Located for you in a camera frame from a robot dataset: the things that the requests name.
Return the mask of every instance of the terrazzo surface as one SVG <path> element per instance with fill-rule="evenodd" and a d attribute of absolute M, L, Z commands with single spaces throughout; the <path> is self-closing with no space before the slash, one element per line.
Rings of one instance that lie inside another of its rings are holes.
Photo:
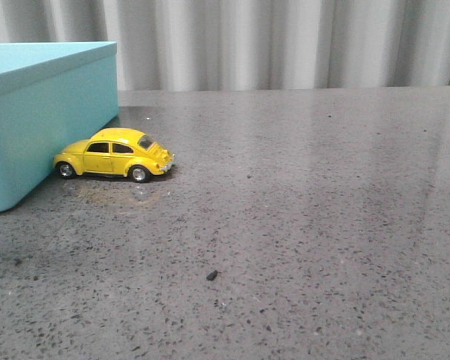
<path fill-rule="evenodd" d="M 0 213 L 0 359 L 450 359 L 450 88 L 121 102 L 176 166 Z"/>

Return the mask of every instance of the white curtain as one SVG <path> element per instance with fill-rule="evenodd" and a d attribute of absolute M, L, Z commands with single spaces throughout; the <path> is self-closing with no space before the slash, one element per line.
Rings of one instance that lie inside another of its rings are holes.
<path fill-rule="evenodd" d="M 119 90 L 450 85 L 450 0 L 0 0 L 42 41 L 117 41 Z"/>

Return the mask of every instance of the toy car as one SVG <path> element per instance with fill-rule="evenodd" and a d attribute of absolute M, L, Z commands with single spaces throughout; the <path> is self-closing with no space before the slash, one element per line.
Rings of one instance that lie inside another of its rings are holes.
<path fill-rule="evenodd" d="M 63 179 L 84 173 L 129 177 L 147 182 L 151 175 L 166 173 L 174 155 L 149 135 L 134 129 L 111 127 L 98 131 L 88 140 L 67 146 L 53 159 Z"/>

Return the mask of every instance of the car tire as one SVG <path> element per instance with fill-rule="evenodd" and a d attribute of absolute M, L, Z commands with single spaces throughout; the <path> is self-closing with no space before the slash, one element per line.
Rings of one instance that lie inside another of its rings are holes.
<path fill-rule="evenodd" d="M 130 168 L 128 176 L 135 182 L 147 182 L 152 174 L 143 166 L 136 165 Z"/>
<path fill-rule="evenodd" d="M 57 169 L 58 175 L 62 179 L 72 179 L 75 176 L 77 176 L 74 167 L 71 166 L 69 163 L 65 162 L 57 163 L 57 166 L 55 168 Z"/>

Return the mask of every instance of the light blue box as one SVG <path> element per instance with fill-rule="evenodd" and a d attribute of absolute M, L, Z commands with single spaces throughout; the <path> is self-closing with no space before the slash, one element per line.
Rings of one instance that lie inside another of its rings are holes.
<path fill-rule="evenodd" d="M 119 113 L 116 43 L 0 43 L 0 212 Z"/>

